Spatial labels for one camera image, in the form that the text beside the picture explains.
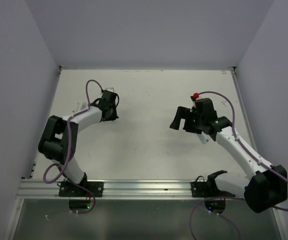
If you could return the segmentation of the light blue pen cap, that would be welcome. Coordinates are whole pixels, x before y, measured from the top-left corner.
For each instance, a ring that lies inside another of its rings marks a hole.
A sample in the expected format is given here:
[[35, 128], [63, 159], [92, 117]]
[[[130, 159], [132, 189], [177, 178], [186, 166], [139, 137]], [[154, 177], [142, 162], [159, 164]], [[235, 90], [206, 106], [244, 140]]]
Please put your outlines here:
[[201, 141], [201, 143], [202, 144], [207, 144], [208, 143], [208, 139], [207, 139], [207, 137], [206, 136], [204, 136], [204, 134], [202, 133], [202, 134], [198, 134], [198, 138], [199, 138], [199, 140]]

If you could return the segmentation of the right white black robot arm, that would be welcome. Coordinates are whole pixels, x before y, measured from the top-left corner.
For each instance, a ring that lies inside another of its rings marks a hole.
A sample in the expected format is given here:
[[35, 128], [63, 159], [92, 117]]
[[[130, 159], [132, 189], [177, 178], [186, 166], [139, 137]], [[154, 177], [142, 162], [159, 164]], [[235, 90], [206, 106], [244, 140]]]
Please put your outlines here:
[[191, 108], [179, 106], [170, 128], [183, 129], [197, 135], [208, 135], [224, 148], [246, 174], [246, 182], [233, 181], [226, 170], [208, 175], [205, 182], [207, 194], [211, 197], [226, 192], [242, 197], [250, 209], [261, 213], [288, 199], [288, 173], [282, 165], [274, 166], [262, 158], [238, 134], [235, 121], [219, 117], [210, 98], [192, 98]]

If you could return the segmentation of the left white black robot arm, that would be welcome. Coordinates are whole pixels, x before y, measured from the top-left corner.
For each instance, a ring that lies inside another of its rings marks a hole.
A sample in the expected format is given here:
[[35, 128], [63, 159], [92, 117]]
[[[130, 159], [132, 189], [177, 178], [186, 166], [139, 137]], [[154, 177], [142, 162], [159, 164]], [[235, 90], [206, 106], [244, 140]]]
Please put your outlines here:
[[88, 190], [87, 175], [78, 165], [74, 155], [78, 134], [89, 126], [118, 119], [119, 95], [104, 90], [100, 98], [88, 102], [80, 111], [67, 116], [50, 116], [38, 144], [38, 152], [52, 164], [45, 170], [43, 181], [56, 182], [60, 177], [71, 181], [70, 190], [83, 196]]

